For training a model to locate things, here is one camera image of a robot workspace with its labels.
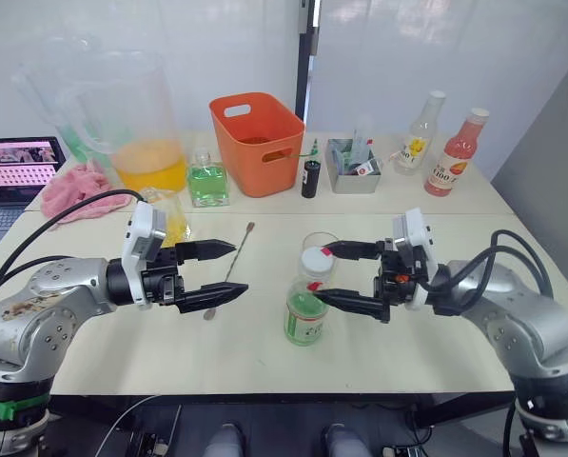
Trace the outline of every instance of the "white wall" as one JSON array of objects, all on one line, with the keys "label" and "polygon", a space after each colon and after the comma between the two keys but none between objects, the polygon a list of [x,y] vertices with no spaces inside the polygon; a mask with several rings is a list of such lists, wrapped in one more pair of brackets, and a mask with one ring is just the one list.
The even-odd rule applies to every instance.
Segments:
[{"label": "white wall", "polygon": [[568,70],[568,0],[323,0],[309,129],[351,131],[358,110],[405,131],[427,92],[440,130],[490,109],[476,163],[491,179]]},{"label": "white wall", "polygon": [[10,83],[36,44],[90,34],[104,48],[156,50],[181,130],[212,129],[207,104],[262,90],[294,109],[298,5],[288,0],[0,0],[0,137],[54,134]]}]

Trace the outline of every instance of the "metal container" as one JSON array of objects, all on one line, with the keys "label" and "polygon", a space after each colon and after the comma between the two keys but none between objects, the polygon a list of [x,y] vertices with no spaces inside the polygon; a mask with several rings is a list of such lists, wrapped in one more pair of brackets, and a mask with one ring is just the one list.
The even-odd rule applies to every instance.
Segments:
[{"label": "metal container", "polygon": [[339,174],[337,167],[337,159],[334,150],[345,150],[351,148],[352,140],[328,140],[325,151],[325,164],[330,176],[330,184],[334,193],[373,193],[381,179],[381,171],[377,174],[369,174],[366,176],[354,176]]}]

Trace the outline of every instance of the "robotic arm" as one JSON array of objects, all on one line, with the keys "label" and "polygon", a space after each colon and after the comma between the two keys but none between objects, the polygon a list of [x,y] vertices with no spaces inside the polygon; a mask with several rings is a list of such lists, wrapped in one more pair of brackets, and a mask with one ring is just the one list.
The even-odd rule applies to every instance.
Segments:
[{"label": "robotic arm", "polygon": [[[413,209],[395,220],[393,239],[328,245],[343,259],[381,260],[374,297],[344,289],[320,290],[315,295],[334,308],[384,323],[389,322],[390,307],[401,304],[430,305],[436,314],[468,319],[508,371],[524,426],[545,440],[568,442],[567,313],[552,298],[525,286],[514,271],[497,264],[479,300],[468,307],[467,297],[479,287],[484,262],[469,270],[469,263],[462,261],[438,265],[429,232],[421,212]],[[463,279],[445,287],[458,274]]]},{"label": "robotic arm", "polygon": [[138,202],[122,259],[53,262],[0,302],[0,455],[40,455],[53,378],[88,319],[132,304],[173,305],[181,313],[215,308],[247,290],[245,284],[218,283],[186,291],[178,265],[215,259],[235,247],[206,240],[161,248],[165,223],[163,213]]}]

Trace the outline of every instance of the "green liquid bottle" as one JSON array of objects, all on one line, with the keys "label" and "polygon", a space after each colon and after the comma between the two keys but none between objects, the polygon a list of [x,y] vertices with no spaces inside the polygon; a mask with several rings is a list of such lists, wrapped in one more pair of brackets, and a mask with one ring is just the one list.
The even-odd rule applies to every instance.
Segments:
[{"label": "green liquid bottle", "polygon": [[301,255],[299,275],[288,290],[284,331],[288,340],[298,346],[309,346],[322,335],[328,305],[313,295],[324,288],[334,267],[332,254],[312,247]]},{"label": "green liquid bottle", "polygon": [[188,191],[192,205],[223,207],[228,205],[228,181],[222,162],[212,162],[206,149],[197,149],[187,174]]}]

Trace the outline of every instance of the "orange plastic bin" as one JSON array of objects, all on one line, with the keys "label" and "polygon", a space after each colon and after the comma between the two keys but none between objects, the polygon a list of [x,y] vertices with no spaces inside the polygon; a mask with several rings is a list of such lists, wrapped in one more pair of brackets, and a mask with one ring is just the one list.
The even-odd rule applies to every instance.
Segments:
[{"label": "orange plastic bin", "polygon": [[245,195],[264,197],[294,186],[303,121],[262,92],[217,98],[209,109],[225,167]]}]

